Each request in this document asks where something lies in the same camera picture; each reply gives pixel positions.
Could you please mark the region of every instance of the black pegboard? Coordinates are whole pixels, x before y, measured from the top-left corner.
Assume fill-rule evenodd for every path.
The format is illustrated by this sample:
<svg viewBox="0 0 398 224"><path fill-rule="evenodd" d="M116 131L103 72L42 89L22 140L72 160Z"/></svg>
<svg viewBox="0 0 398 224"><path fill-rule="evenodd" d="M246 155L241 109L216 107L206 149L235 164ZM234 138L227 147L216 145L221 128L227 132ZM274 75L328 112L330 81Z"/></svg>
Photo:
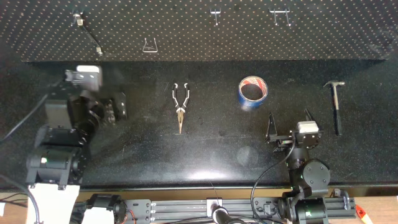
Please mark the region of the black pegboard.
<svg viewBox="0 0 398 224"><path fill-rule="evenodd" d="M398 42L395 0L3 0L0 39L24 61L388 58ZM287 25L269 9L290 9ZM210 10L221 10L218 26ZM105 55L73 22L84 11ZM159 51L142 52L144 38Z"/></svg>

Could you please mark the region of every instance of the orange tool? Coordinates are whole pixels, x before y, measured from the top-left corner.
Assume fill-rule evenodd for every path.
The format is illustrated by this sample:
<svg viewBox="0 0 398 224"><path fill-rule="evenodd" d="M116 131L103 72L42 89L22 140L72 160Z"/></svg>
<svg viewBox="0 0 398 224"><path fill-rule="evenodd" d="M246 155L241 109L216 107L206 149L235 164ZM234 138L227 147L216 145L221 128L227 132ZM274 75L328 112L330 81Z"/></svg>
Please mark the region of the orange tool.
<svg viewBox="0 0 398 224"><path fill-rule="evenodd" d="M359 205L355 205L355 210L363 223L373 224L372 220L369 218L369 215L366 214L366 212L365 212L365 210L363 210L363 208L361 208Z"/></svg>

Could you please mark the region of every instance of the wooden surface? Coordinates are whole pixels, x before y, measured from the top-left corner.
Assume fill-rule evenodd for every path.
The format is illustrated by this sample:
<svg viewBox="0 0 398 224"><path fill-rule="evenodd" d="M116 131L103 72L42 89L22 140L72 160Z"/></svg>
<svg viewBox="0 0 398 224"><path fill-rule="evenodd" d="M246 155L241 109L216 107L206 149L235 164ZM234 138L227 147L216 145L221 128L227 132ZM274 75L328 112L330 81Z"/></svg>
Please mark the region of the wooden surface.
<svg viewBox="0 0 398 224"><path fill-rule="evenodd" d="M370 216L373 223L398 223L398 198L397 197L356 197L355 201ZM0 223L25 223L27 209L15 205L6 205L4 217L0 217ZM331 224L361 224L356 219L329 220Z"/></svg>

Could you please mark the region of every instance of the blue tape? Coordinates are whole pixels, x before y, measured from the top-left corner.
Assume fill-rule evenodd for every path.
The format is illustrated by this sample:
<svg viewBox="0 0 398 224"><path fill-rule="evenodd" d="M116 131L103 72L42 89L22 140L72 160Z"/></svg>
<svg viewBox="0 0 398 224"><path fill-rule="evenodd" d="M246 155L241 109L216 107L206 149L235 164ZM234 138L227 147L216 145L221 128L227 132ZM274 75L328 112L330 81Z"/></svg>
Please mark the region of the blue tape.
<svg viewBox="0 0 398 224"><path fill-rule="evenodd" d="M242 87L247 84L257 85L262 91L262 97L258 100L250 100L246 98L242 94ZM268 86L267 83L262 78L257 76L249 76L242 79L241 83L239 84L238 93L239 93L238 94L239 102L242 106L250 108L258 108L261 104L263 104L264 100L267 98Z"/></svg>

